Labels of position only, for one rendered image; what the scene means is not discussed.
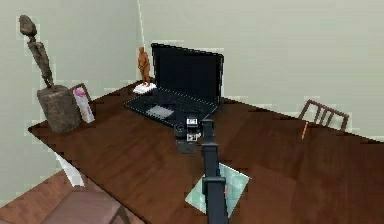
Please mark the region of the pale green paper sheet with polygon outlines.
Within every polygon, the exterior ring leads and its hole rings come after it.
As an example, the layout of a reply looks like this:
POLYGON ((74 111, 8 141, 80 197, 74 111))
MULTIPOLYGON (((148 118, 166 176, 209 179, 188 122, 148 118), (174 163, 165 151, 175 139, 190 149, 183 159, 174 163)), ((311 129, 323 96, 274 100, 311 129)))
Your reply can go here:
MULTIPOLYGON (((220 175, 226 179, 226 205, 228 216, 231 216, 250 177, 222 163, 219 164, 219 170, 220 175)), ((202 193, 202 179, 199 179, 192 188, 185 201, 199 211, 206 213, 205 196, 202 193)))

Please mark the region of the orange figurine on white base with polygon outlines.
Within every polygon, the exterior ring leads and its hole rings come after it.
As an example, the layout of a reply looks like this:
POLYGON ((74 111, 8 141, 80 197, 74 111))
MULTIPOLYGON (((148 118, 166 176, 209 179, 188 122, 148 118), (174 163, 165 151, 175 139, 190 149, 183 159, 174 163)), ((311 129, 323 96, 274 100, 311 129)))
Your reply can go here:
POLYGON ((136 94, 144 94, 155 89, 156 85, 151 82, 151 78, 149 76, 150 62, 148 54, 145 52, 144 47, 139 48, 138 69, 141 74, 142 83, 138 84, 134 88, 133 92, 136 94))

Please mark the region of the dark brown dining table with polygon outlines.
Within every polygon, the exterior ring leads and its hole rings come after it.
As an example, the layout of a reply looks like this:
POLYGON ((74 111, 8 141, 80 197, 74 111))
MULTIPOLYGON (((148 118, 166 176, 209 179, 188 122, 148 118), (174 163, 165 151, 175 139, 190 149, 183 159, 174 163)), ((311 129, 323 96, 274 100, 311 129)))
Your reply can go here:
MULTIPOLYGON (((185 197, 200 153, 177 152, 171 128, 124 108, 130 87, 96 99, 94 122, 30 132, 146 224, 206 224, 185 197)), ((214 114, 222 163, 250 177, 230 224, 384 224, 384 143, 225 100, 214 114)))

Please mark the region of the grey stone sculpture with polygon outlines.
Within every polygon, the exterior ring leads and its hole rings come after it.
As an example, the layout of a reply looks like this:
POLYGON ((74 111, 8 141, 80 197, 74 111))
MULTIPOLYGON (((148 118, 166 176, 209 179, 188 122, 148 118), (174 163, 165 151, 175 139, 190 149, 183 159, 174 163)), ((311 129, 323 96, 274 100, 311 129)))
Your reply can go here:
POLYGON ((70 89, 63 85, 55 85, 49 58, 42 42, 35 38, 37 28, 27 15, 19 17, 20 33, 29 38, 27 46, 41 71, 46 85, 37 91, 37 98, 50 128, 56 133, 65 133, 80 124, 80 115, 70 89))

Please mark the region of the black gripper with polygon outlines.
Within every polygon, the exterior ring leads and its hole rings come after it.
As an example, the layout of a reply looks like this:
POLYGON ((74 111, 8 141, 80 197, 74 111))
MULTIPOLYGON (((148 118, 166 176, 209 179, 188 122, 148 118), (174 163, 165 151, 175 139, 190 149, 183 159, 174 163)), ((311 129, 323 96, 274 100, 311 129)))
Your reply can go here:
POLYGON ((196 126, 193 124, 179 124, 174 128, 177 151, 191 154, 195 151, 196 126))

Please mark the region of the black laptop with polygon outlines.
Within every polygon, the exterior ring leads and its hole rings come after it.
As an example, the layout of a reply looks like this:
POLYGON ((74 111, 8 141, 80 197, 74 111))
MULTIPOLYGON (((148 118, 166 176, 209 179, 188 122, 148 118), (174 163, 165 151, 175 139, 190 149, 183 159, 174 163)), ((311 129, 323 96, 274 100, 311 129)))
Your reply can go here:
POLYGON ((214 113, 221 100, 224 56, 160 43, 151 47, 156 88, 124 106, 170 127, 214 113))

